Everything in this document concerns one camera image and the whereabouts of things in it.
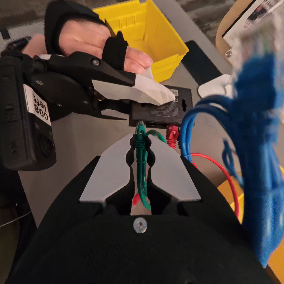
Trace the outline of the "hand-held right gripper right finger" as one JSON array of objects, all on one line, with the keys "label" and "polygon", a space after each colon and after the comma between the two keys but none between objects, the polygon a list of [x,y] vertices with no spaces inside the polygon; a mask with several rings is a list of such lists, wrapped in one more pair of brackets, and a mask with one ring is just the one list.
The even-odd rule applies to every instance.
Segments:
[{"label": "hand-held right gripper right finger", "polygon": [[201,200],[186,166],[174,149],[149,135],[147,154],[147,197],[152,215],[161,215],[169,204]]}]

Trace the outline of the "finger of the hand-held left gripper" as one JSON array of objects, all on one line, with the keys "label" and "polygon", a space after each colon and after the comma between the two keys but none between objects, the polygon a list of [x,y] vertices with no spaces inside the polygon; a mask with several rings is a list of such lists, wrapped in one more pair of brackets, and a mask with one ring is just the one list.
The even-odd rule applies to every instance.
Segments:
[{"label": "finger of the hand-held left gripper", "polygon": [[144,75],[137,74],[132,87],[92,80],[95,91],[110,100],[131,100],[160,106],[175,100],[175,94],[154,80],[151,67]]},{"label": "finger of the hand-held left gripper", "polygon": [[98,101],[98,109],[101,115],[108,117],[108,119],[128,120],[131,113],[131,103],[105,99]]}]

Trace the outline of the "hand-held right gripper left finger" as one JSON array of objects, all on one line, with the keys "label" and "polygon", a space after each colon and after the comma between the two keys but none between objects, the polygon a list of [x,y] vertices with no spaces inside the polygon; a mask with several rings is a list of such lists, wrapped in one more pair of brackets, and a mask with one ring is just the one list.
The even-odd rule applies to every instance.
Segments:
[{"label": "hand-held right gripper left finger", "polygon": [[98,159],[80,202],[114,205],[120,215],[130,215],[135,195],[132,164],[136,136],[128,134],[105,150]]}]

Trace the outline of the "black ethernet switch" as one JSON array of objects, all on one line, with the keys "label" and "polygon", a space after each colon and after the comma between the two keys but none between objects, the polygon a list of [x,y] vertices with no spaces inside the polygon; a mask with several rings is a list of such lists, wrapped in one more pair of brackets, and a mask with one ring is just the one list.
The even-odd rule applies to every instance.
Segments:
[{"label": "black ethernet switch", "polygon": [[181,125],[186,112],[193,108],[191,89],[170,85],[165,87],[175,94],[175,100],[160,106],[133,103],[129,115],[130,127],[135,127],[141,121],[147,128],[166,129],[168,125]]}]

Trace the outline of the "person's left hand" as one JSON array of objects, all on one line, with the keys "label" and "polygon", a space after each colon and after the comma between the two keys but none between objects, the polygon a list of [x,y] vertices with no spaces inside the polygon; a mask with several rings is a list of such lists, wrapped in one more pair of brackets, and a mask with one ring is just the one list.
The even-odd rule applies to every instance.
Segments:
[{"label": "person's left hand", "polygon": [[[84,52],[102,59],[105,43],[110,36],[108,27],[104,25],[87,20],[69,20],[60,33],[59,47],[65,56]],[[143,75],[152,63],[153,60],[146,53],[127,47],[124,71]]]}]

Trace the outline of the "yellow plastic bin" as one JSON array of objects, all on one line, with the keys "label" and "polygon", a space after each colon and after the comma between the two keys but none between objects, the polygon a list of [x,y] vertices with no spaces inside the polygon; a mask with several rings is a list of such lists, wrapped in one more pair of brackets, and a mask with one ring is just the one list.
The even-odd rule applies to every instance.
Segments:
[{"label": "yellow plastic bin", "polygon": [[93,9],[117,34],[123,33],[130,47],[148,54],[153,78],[160,83],[170,79],[188,47],[153,1],[126,1]]},{"label": "yellow plastic bin", "polygon": [[[221,185],[218,186],[218,190],[225,197],[232,210],[235,211],[235,200],[233,197],[231,184],[235,188],[235,193],[239,202],[239,215],[238,220],[240,223],[243,222],[243,213],[244,213],[244,194],[243,190],[239,186],[238,182],[234,177],[231,178],[231,183],[226,180]],[[266,271],[269,276],[272,278],[274,283],[284,283],[284,240],[282,238],[279,246],[271,254]]]}]

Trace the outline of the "black wristband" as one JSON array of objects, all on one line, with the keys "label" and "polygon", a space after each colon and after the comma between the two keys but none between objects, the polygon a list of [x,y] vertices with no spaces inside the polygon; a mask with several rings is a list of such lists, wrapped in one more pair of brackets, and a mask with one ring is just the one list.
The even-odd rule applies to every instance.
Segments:
[{"label": "black wristband", "polygon": [[22,52],[22,50],[27,46],[31,39],[31,36],[25,36],[9,42],[2,52]]}]

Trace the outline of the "person's dark clothing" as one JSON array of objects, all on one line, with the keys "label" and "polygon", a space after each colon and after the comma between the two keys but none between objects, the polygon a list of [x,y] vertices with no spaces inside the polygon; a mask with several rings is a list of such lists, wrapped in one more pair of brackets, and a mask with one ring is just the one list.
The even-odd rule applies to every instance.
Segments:
[{"label": "person's dark clothing", "polygon": [[37,226],[17,171],[0,169],[0,282],[5,283]]}]

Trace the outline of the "instruction poster on wooden board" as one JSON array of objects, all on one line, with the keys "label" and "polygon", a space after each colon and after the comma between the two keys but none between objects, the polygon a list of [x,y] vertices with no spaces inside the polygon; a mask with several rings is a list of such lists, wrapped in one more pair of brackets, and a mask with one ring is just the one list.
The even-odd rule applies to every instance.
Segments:
[{"label": "instruction poster on wooden board", "polygon": [[218,52],[231,62],[229,58],[236,36],[281,4],[283,1],[279,0],[237,0],[218,27],[215,39]]}]

